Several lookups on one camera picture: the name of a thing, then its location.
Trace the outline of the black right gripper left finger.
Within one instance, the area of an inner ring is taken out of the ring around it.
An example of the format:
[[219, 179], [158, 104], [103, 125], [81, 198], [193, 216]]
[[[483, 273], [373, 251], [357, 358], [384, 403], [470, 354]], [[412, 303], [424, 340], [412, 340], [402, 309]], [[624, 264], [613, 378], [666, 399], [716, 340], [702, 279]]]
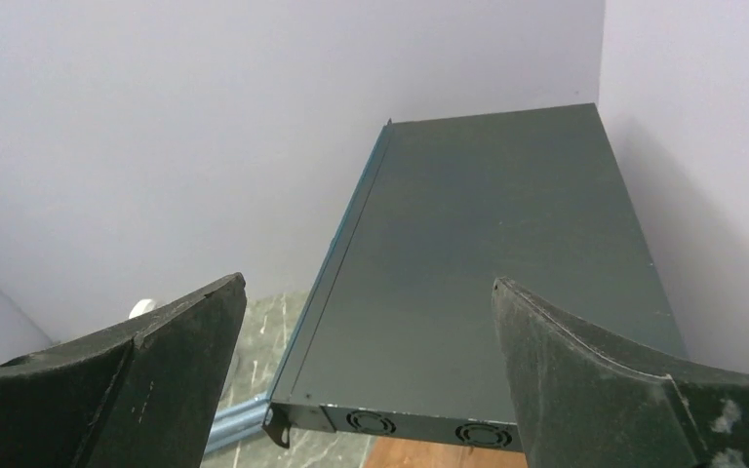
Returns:
[[0, 467], [197, 467], [245, 315], [224, 276], [0, 365]]

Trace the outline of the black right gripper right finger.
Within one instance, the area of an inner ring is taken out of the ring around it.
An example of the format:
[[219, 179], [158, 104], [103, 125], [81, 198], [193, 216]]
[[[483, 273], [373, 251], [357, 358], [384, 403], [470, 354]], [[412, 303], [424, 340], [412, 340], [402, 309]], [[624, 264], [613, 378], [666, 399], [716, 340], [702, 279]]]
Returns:
[[531, 467], [749, 467], [749, 373], [655, 350], [508, 278], [492, 304]]

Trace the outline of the light blue music stand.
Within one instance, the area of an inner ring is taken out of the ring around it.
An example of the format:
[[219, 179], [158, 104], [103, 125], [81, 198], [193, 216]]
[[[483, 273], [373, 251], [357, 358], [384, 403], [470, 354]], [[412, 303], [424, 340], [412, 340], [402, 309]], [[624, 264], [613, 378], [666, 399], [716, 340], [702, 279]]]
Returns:
[[204, 453], [212, 453], [259, 433], [268, 408], [268, 394], [261, 393], [240, 404], [219, 410]]

